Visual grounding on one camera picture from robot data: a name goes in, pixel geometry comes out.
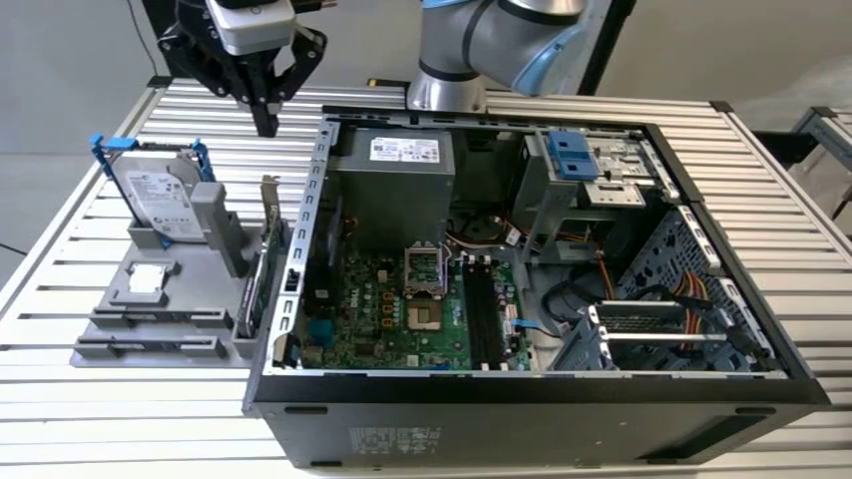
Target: aluminum table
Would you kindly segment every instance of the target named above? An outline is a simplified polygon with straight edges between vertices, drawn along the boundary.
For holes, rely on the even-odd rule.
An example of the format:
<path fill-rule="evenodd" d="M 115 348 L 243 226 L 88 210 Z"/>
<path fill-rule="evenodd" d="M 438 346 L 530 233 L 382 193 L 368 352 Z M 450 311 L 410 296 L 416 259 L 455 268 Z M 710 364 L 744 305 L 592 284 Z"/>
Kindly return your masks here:
<path fill-rule="evenodd" d="M 262 219 L 262 175 L 298 212 L 322 105 L 403 108 L 396 88 L 307 88 L 274 139 L 195 82 L 150 88 L 118 135 L 204 138 L 228 206 Z M 776 316 L 835 403 L 702 466 L 326 471 L 332 476 L 852 477 L 852 245 L 732 113 L 706 102 L 490 94 L 496 114 L 656 123 Z M 0 477 L 288 477 L 262 420 L 244 418 L 246 369 L 75 369 L 83 332 L 130 239 L 130 213 L 94 167 L 0 292 Z"/>

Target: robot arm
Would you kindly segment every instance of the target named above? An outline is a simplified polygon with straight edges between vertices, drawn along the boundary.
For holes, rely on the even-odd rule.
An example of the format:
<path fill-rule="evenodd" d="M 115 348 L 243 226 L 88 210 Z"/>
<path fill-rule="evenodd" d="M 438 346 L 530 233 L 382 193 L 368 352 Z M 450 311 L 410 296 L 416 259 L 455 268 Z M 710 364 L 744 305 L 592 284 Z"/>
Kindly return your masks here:
<path fill-rule="evenodd" d="M 523 95 L 556 93 L 586 42 L 586 0 L 424 0 L 416 110 L 484 111 L 484 74 Z"/>
<path fill-rule="evenodd" d="M 216 96 L 234 96 L 259 135 L 274 137 L 282 102 L 308 80 L 328 42 L 296 16 L 335 0 L 176 1 L 176 23 L 159 41 L 164 56 Z M 423 6 L 411 109 L 483 112 L 480 74 L 528 96 L 556 91 L 586 41 L 586 0 L 423 0 Z M 295 63 L 276 75 L 288 45 Z"/>
<path fill-rule="evenodd" d="M 262 137 L 279 130 L 282 102 L 294 98 L 326 53 L 327 36 L 296 15 L 335 4 L 320 0 L 178 0 L 176 23 L 158 45 L 168 60 L 219 97 L 252 113 Z M 291 46 L 294 65 L 275 61 Z"/>

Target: barcode sticker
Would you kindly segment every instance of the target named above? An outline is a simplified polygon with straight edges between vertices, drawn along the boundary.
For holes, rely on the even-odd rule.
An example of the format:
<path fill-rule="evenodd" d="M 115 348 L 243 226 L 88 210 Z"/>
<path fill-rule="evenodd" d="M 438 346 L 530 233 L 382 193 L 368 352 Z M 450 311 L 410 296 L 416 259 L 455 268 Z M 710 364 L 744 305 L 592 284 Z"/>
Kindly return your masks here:
<path fill-rule="evenodd" d="M 508 232 L 508 235 L 506 235 L 506 242 L 515 246 L 518 245 L 518 241 L 520 240 L 520 231 L 518 230 L 518 228 L 512 227 L 511 231 Z"/>
<path fill-rule="evenodd" d="M 371 161 L 440 163 L 438 140 L 376 137 L 371 141 Z"/>

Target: motherboard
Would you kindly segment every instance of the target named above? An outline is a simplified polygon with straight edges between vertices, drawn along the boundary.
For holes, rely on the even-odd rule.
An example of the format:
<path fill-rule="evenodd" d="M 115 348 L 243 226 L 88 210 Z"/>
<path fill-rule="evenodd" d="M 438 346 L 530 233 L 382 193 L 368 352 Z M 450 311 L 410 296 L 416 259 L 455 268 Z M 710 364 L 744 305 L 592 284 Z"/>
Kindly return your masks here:
<path fill-rule="evenodd" d="M 306 367 L 530 370 L 527 339 L 506 315 L 518 317 L 520 311 L 511 267 L 499 261 L 468 262 L 472 256 L 436 257 L 442 264 L 430 263 L 424 254 L 347 252 L 334 313 L 310 323 Z M 440 274 L 428 273 L 431 266 Z M 407 274 L 420 283 L 443 277 L 443 294 L 412 293 Z M 476 360 L 483 348 L 494 358 L 488 366 Z"/>

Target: black frame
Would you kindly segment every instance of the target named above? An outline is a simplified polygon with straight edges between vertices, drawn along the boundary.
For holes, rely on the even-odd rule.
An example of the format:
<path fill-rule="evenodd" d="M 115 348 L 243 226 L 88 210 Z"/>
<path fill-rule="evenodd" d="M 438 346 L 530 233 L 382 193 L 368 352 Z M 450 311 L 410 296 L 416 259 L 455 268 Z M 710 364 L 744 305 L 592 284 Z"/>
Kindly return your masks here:
<path fill-rule="evenodd" d="M 323 414 L 324 403 L 395 403 L 395 404 L 623 404 L 626 407 L 642 404 L 707 404 L 732 405 L 736 416 L 772 416 L 772 421 L 760 423 L 751 419 L 720 424 L 704 431 L 719 436 L 706 448 L 692 450 L 690 457 L 675 457 L 671 451 L 659 451 L 642 460 L 656 462 L 703 462 L 726 450 L 714 448 L 716 443 L 740 434 L 751 440 L 770 432 L 772 428 L 804 417 L 808 413 L 826 409 L 831 404 L 792 340 L 784 332 L 779 320 L 760 294 L 751 276 L 739 260 L 726 233 L 712 219 L 704 198 L 690 178 L 659 127 L 647 123 L 570 121 L 566 119 L 514 117 L 491 114 L 448 114 L 419 111 L 363 109 L 352 107 L 324 107 L 327 121 L 358 123 L 360 127 L 394 128 L 395 117 L 406 116 L 411 125 L 428 124 L 426 128 L 452 128 L 452 119 L 479 121 L 479 124 L 500 130 L 532 131 L 543 128 L 606 128 L 616 127 L 642 130 L 662 162 L 682 191 L 682 203 L 691 206 L 708 239 L 716 248 L 723 268 L 738 284 L 740 292 L 760 323 L 764 334 L 775 348 L 776 358 L 790 376 L 788 379 L 734 380 L 667 377 L 647 378 L 584 378 L 571 373 L 536 378 L 519 377 L 376 377 L 363 373 L 326 376 L 272 375 L 264 376 L 266 350 L 258 351 L 259 362 L 252 368 L 247 389 L 246 409 L 256 403 L 314 404 Z M 259 347 L 267 347 L 267 338 L 259 340 Z M 790 406 L 803 406 L 792 412 Z"/>

